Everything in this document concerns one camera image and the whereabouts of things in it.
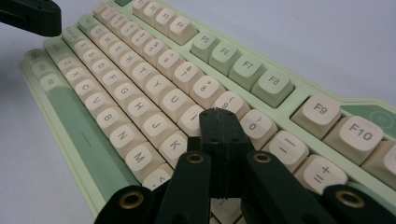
spacebar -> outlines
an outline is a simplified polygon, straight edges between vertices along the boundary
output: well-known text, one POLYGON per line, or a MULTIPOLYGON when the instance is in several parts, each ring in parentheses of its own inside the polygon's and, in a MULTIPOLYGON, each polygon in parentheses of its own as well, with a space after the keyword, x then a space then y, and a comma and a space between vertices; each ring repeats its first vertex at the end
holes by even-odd
POLYGON ((106 201, 119 189, 139 185, 72 89, 58 88, 49 100, 106 201))

brass ring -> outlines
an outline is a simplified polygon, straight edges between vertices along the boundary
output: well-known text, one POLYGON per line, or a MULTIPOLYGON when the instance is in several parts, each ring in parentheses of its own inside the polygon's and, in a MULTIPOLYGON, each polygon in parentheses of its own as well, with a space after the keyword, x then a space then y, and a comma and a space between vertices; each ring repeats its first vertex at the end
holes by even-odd
POLYGON ((363 198, 348 190, 338 190, 337 192, 335 192, 335 197, 338 199, 338 201, 349 207, 362 208, 365 205, 363 198), (354 201, 349 200, 346 196, 352 197, 354 201))
POLYGON ((271 157, 265 154, 255 154, 254 160, 261 163, 268 163, 271 161, 271 157))
POLYGON ((133 190, 122 195, 120 198, 120 206, 124 209, 133 209, 139 206, 144 198, 142 192, 133 190))
POLYGON ((191 163, 200 163, 204 161, 204 157, 200 154, 190 154, 187 156, 187 161, 191 162, 191 163))

keyboard frame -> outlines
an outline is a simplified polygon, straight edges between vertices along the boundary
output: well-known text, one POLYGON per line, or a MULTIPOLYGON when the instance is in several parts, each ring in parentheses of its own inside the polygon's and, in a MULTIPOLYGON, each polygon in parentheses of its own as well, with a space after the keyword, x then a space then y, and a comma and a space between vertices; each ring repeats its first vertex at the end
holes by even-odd
MULTIPOLYGON (((348 161, 346 158, 341 156, 339 153, 337 153, 335 150, 331 149, 330 147, 323 146, 322 142, 308 133, 307 131, 304 131, 300 126, 295 124, 293 121, 290 119, 285 119, 285 118, 290 118, 292 114, 299 108, 300 105, 303 104, 303 102, 311 95, 317 94, 317 93, 323 93, 332 99, 334 99, 336 102, 340 104, 340 106, 345 106, 345 105, 379 105, 388 111, 396 111, 396 107, 393 105, 389 105, 383 101, 376 100, 376 99, 371 99, 371 98, 346 98, 346 97, 341 97, 337 96, 331 92, 323 90, 321 87, 318 87, 314 83, 310 82, 309 80, 306 80, 303 77, 299 77, 298 75, 294 74, 293 72, 285 69, 281 65, 278 65, 277 63, 265 58, 264 56, 260 55, 259 53, 255 52, 252 49, 248 49, 247 47, 238 44, 236 41, 231 39, 228 36, 225 36, 213 29, 211 29, 208 26, 205 26, 195 20, 194 18, 189 17, 188 15, 184 14, 183 12, 177 10, 176 8, 167 5, 164 1, 158 1, 161 4, 163 4, 166 7, 169 7, 173 9, 175 12, 177 12, 179 15, 185 16, 189 18, 197 27, 198 30, 207 30, 209 32, 214 33, 215 35, 218 36, 220 40, 227 40, 233 44, 235 44, 242 53, 248 52, 249 54, 252 54, 258 58, 260 58, 263 62, 264 65, 267 68, 275 67, 276 69, 283 70, 285 73, 287 73, 291 79, 291 82, 293 83, 295 89, 293 93, 283 102, 278 108, 272 108, 271 106, 265 104, 258 98, 252 96, 252 97, 244 97, 246 94, 250 94, 247 91, 243 90, 241 87, 233 83, 230 79, 225 77, 224 75, 220 74, 218 71, 216 71, 214 68, 210 67, 206 63, 202 62, 200 59, 196 58, 194 55, 190 53, 191 49, 191 40, 185 44, 184 46, 179 46, 172 40, 168 39, 164 35, 162 35, 160 32, 156 31, 154 28, 151 26, 145 24, 143 21, 138 19, 136 16, 132 14, 132 2, 129 3, 125 7, 120 7, 119 5, 115 4, 113 1, 108 2, 111 6, 114 8, 118 9, 119 11, 122 11, 124 15, 127 15, 130 19, 135 21, 138 25, 140 25, 143 29, 148 30, 152 35, 159 37, 161 41, 168 45, 170 49, 175 49, 182 55, 186 61, 190 61, 194 64, 196 64, 199 68, 202 69, 202 71, 205 74, 210 74, 210 76, 214 77, 216 80, 218 80, 227 90, 233 90, 236 94, 241 95, 249 105, 254 105, 254 108, 259 109, 261 112, 266 114, 270 119, 272 119, 279 130, 287 130, 294 134, 296 137, 299 139, 302 139, 307 146, 310 148, 311 152, 315 152, 316 154, 319 154, 329 161, 333 162, 336 164, 338 167, 340 167, 346 174, 349 176, 353 176, 353 179, 349 179, 356 181, 358 183, 362 183, 365 187, 361 187, 359 184, 353 184, 351 185, 356 186, 359 189, 364 190, 368 194, 372 195, 372 197, 375 197, 376 199, 380 200, 382 204, 384 204, 387 208, 392 209, 396 207, 396 194, 394 194, 394 190, 391 189, 390 187, 386 186, 385 184, 379 182, 374 178, 373 176, 369 175, 368 173, 364 172, 359 166, 355 165, 351 161, 348 161), (380 197, 375 196, 376 193, 372 192, 370 189, 376 189, 376 193, 379 194, 380 197)), ((22 70, 23 76, 26 80, 26 83, 29 86, 29 89, 33 96, 35 97, 35 100, 39 106, 39 109, 41 113, 44 115, 43 117, 45 118, 54 139, 57 142, 57 145, 59 146, 64 159, 66 163, 69 166, 69 169, 74 176, 88 206, 92 210, 92 213, 97 216, 98 212, 102 209, 102 207, 106 203, 106 199, 103 197, 100 188, 96 185, 94 180, 92 179, 90 175, 90 171, 83 162, 82 158, 78 154, 78 151, 75 149, 75 146, 70 139, 69 135, 67 134, 67 131, 65 130, 64 126, 62 125, 62 121, 59 119, 57 116, 56 112, 54 111, 50 100, 48 99, 48 96, 44 91, 41 89, 41 85, 37 78, 35 76, 30 76, 30 74, 33 74, 32 70, 28 66, 26 62, 22 62, 20 65, 20 69, 22 70)), ((350 113, 346 112, 345 110, 342 111, 342 116, 348 116, 351 115, 350 113)), ((395 138, 390 136, 389 134, 385 134, 386 139, 392 139, 394 140, 395 138)))

white table surface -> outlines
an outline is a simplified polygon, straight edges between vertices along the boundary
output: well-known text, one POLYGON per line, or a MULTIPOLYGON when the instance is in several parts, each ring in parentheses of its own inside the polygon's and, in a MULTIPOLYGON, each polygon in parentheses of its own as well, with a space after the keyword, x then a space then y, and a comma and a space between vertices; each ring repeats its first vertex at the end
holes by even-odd
MULTIPOLYGON (((66 27, 98 1, 55 2, 66 27)), ((393 0, 166 2, 324 89, 396 105, 393 0)), ((0 23, 0 223, 93 223, 18 70, 45 39, 0 23)))

keyboard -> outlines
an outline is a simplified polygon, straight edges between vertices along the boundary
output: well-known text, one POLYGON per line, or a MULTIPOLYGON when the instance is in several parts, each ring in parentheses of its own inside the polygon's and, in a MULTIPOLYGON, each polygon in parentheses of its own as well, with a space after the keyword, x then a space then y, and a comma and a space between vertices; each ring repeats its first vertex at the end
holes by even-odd
MULTIPOLYGON (((20 68, 94 215, 170 179, 210 107, 307 189, 348 184, 396 211, 396 108, 335 96, 161 1, 98 3, 20 68)), ((213 223, 243 223, 213 199, 213 223)))

